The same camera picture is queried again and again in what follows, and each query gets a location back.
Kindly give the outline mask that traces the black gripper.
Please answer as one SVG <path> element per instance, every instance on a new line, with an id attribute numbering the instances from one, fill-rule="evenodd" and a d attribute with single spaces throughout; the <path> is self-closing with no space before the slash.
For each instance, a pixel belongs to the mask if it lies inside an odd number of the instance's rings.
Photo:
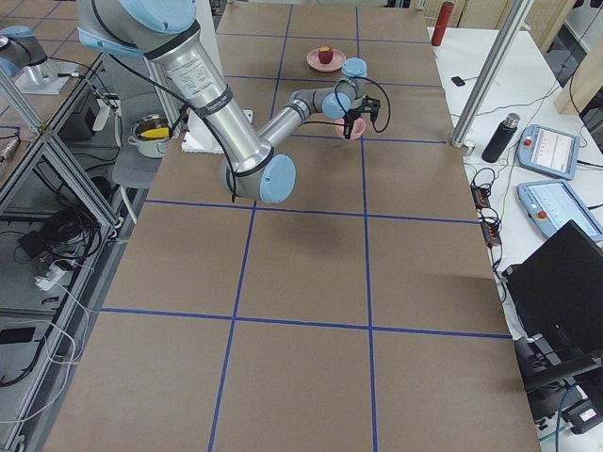
<path id="1" fill-rule="evenodd" d="M 367 101 L 366 96 L 363 96 L 359 99 L 355 99 L 348 111 L 345 113 L 343 118 L 343 138 L 350 139 L 353 127 L 354 127 L 354 119 L 360 118 L 367 109 Z"/>

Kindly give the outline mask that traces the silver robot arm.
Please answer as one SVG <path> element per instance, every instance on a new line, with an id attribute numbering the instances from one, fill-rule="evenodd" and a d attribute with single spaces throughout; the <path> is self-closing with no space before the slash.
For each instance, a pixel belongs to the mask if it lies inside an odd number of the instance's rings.
<path id="1" fill-rule="evenodd" d="M 333 87 L 294 92 L 255 131 L 201 43 L 196 12 L 192 1 L 86 0 L 77 4 L 77 29 L 91 49 L 145 57 L 165 71 L 178 90 L 175 98 L 193 109 L 222 147 L 222 180 L 233 198 L 283 202 L 296 168 L 289 156 L 276 153 L 277 146 L 316 113 L 343 120 L 345 138 L 362 114 L 377 116 L 380 103 L 366 94 L 367 65 L 361 58 L 346 60 Z"/>
<path id="2" fill-rule="evenodd" d="M 67 83 L 35 34 L 24 25 L 1 30 L 1 70 L 15 79 L 24 94 L 59 95 Z"/>

